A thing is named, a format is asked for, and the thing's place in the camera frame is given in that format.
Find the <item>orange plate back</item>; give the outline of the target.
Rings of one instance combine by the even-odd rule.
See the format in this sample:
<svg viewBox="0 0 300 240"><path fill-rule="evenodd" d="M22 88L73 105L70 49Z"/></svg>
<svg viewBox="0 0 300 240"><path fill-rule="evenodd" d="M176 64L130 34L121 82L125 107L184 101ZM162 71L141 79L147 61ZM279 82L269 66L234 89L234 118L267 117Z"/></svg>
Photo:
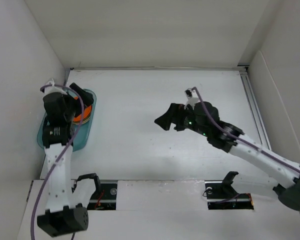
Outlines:
<svg viewBox="0 0 300 240"><path fill-rule="evenodd" d="M80 101L78 100L78 97L74 96L73 98L77 101L78 110L81 113L82 108L81 108ZM92 114L92 105L84 107L83 118L84 115L89 115L89 114Z"/></svg>

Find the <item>green plate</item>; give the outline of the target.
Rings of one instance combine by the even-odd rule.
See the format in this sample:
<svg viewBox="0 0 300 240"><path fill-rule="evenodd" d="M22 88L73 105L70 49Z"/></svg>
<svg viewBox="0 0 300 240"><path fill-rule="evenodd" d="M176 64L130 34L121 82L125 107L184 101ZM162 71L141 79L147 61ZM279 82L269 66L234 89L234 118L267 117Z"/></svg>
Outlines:
<svg viewBox="0 0 300 240"><path fill-rule="evenodd" d="M82 118L81 115L79 115L78 117L75 117L75 118L73 119L72 123L75 124L75 125L78 125L78 124L80 123L80 121L81 121L81 118ZM91 118L91 114L89 114L89 115L84 115L84 116L83 116L83 119L82 119L82 124L87 123L87 122L90 120L90 118Z"/></svg>

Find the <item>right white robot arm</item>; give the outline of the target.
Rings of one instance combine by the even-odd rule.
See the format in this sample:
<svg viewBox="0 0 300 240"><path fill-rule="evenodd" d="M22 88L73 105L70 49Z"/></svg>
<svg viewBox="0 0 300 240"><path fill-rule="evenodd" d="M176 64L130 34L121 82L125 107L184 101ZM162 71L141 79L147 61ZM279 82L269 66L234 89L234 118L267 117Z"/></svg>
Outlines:
<svg viewBox="0 0 300 240"><path fill-rule="evenodd" d="M255 143L237 126L222 121L218 109L209 102L171 103L154 123L168 131L193 131L207 139L216 149L238 157L267 174L260 179L229 171L217 190L226 196L225 202L240 194L257 194L279 200L289 209L300 212L300 164Z"/></svg>

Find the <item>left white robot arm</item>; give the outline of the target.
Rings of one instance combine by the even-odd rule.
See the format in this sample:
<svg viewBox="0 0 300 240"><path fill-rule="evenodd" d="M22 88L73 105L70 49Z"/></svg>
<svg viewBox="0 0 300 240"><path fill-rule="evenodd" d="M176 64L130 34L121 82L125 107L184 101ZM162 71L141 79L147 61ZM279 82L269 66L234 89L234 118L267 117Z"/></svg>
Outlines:
<svg viewBox="0 0 300 240"><path fill-rule="evenodd" d="M43 214L36 215L36 211L32 211L32 239L35 238L34 225L52 238L87 230L89 201L102 191L96 173L80 175L76 181L71 179L72 153L77 150L75 139L88 139L90 127L84 126L84 111L93 107L95 94L75 83L56 84L53 79L40 90L45 109L41 132L47 174L39 193L47 188L47 202Z"/></svg>

